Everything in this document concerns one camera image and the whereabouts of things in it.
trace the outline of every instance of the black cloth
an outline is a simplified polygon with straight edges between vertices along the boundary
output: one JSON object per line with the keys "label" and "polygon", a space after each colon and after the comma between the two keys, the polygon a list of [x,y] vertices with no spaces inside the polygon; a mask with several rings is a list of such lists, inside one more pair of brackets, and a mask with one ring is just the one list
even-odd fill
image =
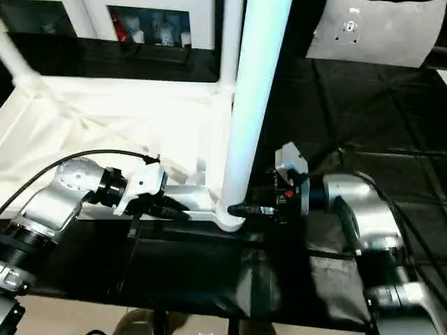
{"label": "black cloth", "polygon": [[[272,166],[274,151],[293,141],[313,170],[371,175],[404,207],[447,268],[447,91],[441,78],[425,69],[298,59],[299,48],[288,43],[294,36],[287,36],[251,186]],[[205,50],[169,62],[154,60],[158,50],[150,47],[141,55],[131,45],[111,42],[13,37],[46,75],[205,82],[219,77],[216,55]],[[12,89],[3,73],[0,97]],[[150,221],[135,239],[126,237],[129,225],[78,222],[31,294],[335,329],[367,326],[356,264],[344,252],[334,216],[313,213],[285,226],[249,221],[233,234],[206,222]],[[412,241],[417,261],[437,280]]]}

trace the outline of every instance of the black cable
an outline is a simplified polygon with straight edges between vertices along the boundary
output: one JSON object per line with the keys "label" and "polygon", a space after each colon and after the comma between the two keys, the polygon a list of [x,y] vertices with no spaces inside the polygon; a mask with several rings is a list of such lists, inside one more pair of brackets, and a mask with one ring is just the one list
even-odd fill
{"label": "black cable", "polygon": [[353,174],[353,175],[361,178],[362,180],[366,181],[371,187],[373,187],[376,190],[377,194],[388,203],[388,206],[390,206],[393,216],[397,220],[397,225],[399,226],[399,229],[400,229],[402,238],[404,240],[406,249],[407,249],[409,255],[411,256],[411,261],[412,261],[414,267],[416,268],[416,271],[418,272],[419,276],[424,280],[424,282],[427,285],[427,287],[429,288],[429,290],[432,291],[433,295],[437,298],[439,303],[445,309],[447,309],[447,299],[443,296],[443,294],[436,287],[436,285],[429,279],[428,275],[420,268],[420,265],[414,264],[414,259],[413,259],[414,250],[413,250],[413,246],[411,245],[411,242],[409,240],[406,227],[408,227],[410,229],[410,231],[414,234],[416,241],[421,245],[424,252],[427,254],[428,258],[430,259],[430,263],[434,267],[434,269],[435,269],[436,273],[438,274],[439,278],[441,279],[443,285],[446,286],[446,288],[447,288],[446,275],[442,271],[442,268],[439,265],[439,263],[436,261],[434,254],[431,251],[430,247],[427,245],[427,243],[425,242],[425,240],[423,239],[422,235],[419,233],[417,228],[410,221],[409,217],[404,213],[404,211],[399,206],[397,206],[397,204],[383,190],[381,190],[377,186],[376,182],[371,177],[369,177],[366,174],[363,174],[361,172],[353,172],[353,171],[346,171],[346,170],[343,172]]}
{"label": "black cable", "polygon": [[39,173],[35,174],[29,181],[27,181],[25,184],[23,184],[12,196],[9,197],[9,199],[2,204],[0,207],[0,215],[5,211],[6,208],[15,200],[19,195],[21,195],[30,185],[32,185],[37,179],[42,177],[45,173],[50,171],[51,169],[57,167],[58,165],[61,165],[62,163],[69,161],[73,158],[83,157],[87,155],[96,155],[96,154],[119,154],[119,155],[126,155],[126,156],[133,156],[138,157],[144,160],[146,164],[155,163],[158,162],[158,159],[149,157],[144,154],[139,154],[137,152],[132,151],[126,151],[126,150],[118,150],[118,149],[95,149],[95,150],[86,150],[81,151],[76,154],[72,154],[66,157],[63,157],[54,163],[48,165],[47,167],[43,168]]}

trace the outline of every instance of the white pole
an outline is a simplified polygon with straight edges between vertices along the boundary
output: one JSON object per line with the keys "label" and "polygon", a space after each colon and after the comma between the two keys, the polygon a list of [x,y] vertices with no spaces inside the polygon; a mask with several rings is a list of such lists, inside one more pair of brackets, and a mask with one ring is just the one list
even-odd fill
{"label": "white pole", "polygon": [[33,73],[27,61],[24,60],[22,54],[9,38],[7,31],[4,23],[0,20],[0,60],[13,76],[13,79],[25,73]]}
{"label": "white pole", "polygon": [[243,220],[228,206],[244,201],[265,108],[276,70],[292,0],[248,0],[222,196],[221,228],[235,231]]}
{"label": "white pole", "polygon": [[98,38],[83,1],[63,0],[65,11],[79,38]]}
{"label": "white pole", "polygon": [[226,0],[223,8],[223,35],[221,53],[222,85],[233,86],[236,83],[237,61],[239,60],[240,33],[244,0]]}

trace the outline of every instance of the white metal frame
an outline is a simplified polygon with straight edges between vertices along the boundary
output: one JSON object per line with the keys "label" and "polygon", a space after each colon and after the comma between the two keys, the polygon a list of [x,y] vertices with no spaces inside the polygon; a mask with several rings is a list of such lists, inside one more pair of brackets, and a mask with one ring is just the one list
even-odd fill
{"label": "white metal frame", "polygon": [[214,49],[214,0],[85,0],[98,37],[117,40],[107,6],[126,6],[189,13],[192,48]]}
{"label": "white metal frame", "polygon": [[62,0],[64,7],[75,29],[76,35],[81,38],[98,38],[91,23],[84,2],[80,0]]}
{"label": "white metal frame", "polygon": [[[215,222],[226,231],[239,229],[243,220],[228,214],[228,206],[244,201],[270,95],[279,51],[292,0],[249,0],[239,56],[240,18],[243,0],[226,0],[223,19],[221,79],[217,83],[159,82],[152,80],[92,80],[42,77],[48,87],[82,93],[141,90],[180,96],[209,96],[214,100],[205,181],[192,176],[185,185],[166,194],[189,204],[193,220]],[[16,50],[0,25],[0,59],[21,83],[33,71]],[[221,131],[230,124],[230,133]]]}

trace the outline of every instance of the white fabric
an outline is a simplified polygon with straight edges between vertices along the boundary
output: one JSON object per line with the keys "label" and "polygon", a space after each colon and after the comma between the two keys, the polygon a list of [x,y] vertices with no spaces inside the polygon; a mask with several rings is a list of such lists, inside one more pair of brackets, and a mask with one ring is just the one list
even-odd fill
{"label": "white fabric", "polygon": [[[79,92],[72,89],[78,78],[64,79],[58,79],[57,87],[49,87],[39,76],[16,78],[16,89],[0,108],[0,203],[46,165],[89,149],[123,149],[153,157],[160,154],[168,172],[186,179],[204,169],[204,162],[210,159],[206,156],[211,152],[209,146],[219,141],[212,137],[212,127],[229,127],[230,109],[218,108],[221,97],[212,91],[187,98],[169,92],[169,86],[164,87],[165,94],[147,91],[147,81],[139,86],[135,80],[82,78]],[[114,88],[109,94],[108,87]],[[228,122],[213,124],[214,116]],[[225,148],[220,149],[216,148],[214,160],[225,159],[219,155]],[[99,165],[122,169],[124,175],[144,164],[138,158],[112,154],[92,158]],[[9,212],[17,211],[34,191],[50,182],[53,174],[36,182]]]}

